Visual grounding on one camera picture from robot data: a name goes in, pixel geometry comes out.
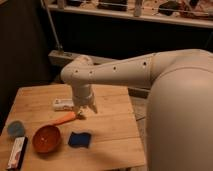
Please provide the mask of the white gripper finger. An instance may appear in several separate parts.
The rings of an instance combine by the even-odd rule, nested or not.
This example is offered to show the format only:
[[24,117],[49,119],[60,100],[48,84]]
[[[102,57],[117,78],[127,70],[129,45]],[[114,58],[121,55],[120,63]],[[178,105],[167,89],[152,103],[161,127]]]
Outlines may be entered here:
[[82,115],[83,110],[81,109],[81,107],[74,107],[74,112],[76,115]]
[[95,103],[89,104],[89,108],[90,108],[94,113],[96,113],[96,114],[98,113],[97,107],[96,107]]

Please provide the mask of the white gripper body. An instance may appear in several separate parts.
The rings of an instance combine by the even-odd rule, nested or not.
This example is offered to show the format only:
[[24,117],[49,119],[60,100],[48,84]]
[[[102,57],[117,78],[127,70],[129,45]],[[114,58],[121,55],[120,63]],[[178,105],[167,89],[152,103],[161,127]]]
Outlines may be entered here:
[[91,106],[94,103],[94,93],[90,84],[72,87],[72,99],[75,106]]

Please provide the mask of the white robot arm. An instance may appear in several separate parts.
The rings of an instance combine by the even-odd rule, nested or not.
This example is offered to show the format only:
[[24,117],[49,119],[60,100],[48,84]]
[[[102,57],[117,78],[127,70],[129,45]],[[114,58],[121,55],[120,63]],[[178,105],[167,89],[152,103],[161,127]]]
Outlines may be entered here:
[[148,171],[213,171],[213,52],[184,49],[95,65],[81,55],[61,71],[76,107],[94,84],[143,87]]

